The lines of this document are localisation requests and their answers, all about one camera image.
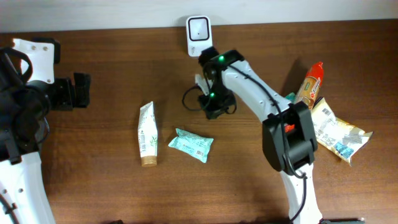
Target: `tube cap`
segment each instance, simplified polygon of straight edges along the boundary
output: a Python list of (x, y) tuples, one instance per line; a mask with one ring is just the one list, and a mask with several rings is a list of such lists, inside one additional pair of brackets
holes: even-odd
[(321, 82), (319, 84), (319, 87), (322, 86), (322, 81), (323, 81), (323, 68), (322, 68), (323, 62), (318, 62), (315, 65), (312, 65), (310, 70), (307, 72), (305, 78), (307, 77), (313, 77), (316, 80), (320, 79)]
[(142, 167), (154, 167), (157, 165), (156, 156), (144, 156), (141, 158)]

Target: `green packet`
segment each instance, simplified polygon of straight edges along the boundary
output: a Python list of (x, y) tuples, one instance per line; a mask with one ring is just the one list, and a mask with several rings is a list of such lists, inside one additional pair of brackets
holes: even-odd
[(197, 134), (189, 133), (181, 129), (175, 129), (178, 137), (175, 137), (169, 144), (169, 147), (173, 147), (185, 153), (188, 153), (192, 157), (199, 159), (203, 163), (207, 161), (207, 155), (210, 151), (210, 146), (214, 139), (204, 138)]
[(294, 93), (289, 93), (287, 96), (285, 96), (286, 99), (290, 100), (290, 102), (294, 102), (294, 99), (296, 98), (296, 94)]

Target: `tube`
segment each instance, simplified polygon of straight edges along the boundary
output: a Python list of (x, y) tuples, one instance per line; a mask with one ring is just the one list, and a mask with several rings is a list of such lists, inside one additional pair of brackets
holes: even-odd
[(154, 102), (140, 108), (138, 123), (138, 143), (143, 167), (157, 165), (157, 128)]
[(312, 65), (311, 69), (305, 76), (304, 82), (302, 83), (300, 90), (297, 92), (294, 103), (303, 101), (306, 105), (308, 105), (309, 109), (313, 108), (319, 89), (322, 85), (322, 64), (322, 62), (318, 62), (315, 65)]

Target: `white squeeze tube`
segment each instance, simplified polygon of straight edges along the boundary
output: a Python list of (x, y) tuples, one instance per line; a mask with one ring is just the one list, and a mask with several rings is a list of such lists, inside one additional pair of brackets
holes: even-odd
[(140, 108), (138, 122), (138, 143), (143, 167), (157, 165), (157, 128), (154, 102)]

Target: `snack package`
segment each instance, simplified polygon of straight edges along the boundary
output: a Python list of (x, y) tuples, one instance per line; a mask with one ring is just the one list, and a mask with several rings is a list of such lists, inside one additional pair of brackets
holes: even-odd
[(175, 130), (178, 134), (178, 137), (175, 137), (170, 142), (169, 147), (186, 152), (192, 157), (199, 159), (203, 163), (206, 163), (207, 154), (210, 151), (210, 146), (214, 139), (204, 138), (178, 128)]
[(311, 111), (317, 141), (351, 165), (351, 157), (371, 138), (373, 132), (342, 121), (322, 98)]
[(157, 165), (157, 128), (155, 122), (154, 102), (150, 102), (139, 110), (138, 143), (141, 165), (152, 167)]

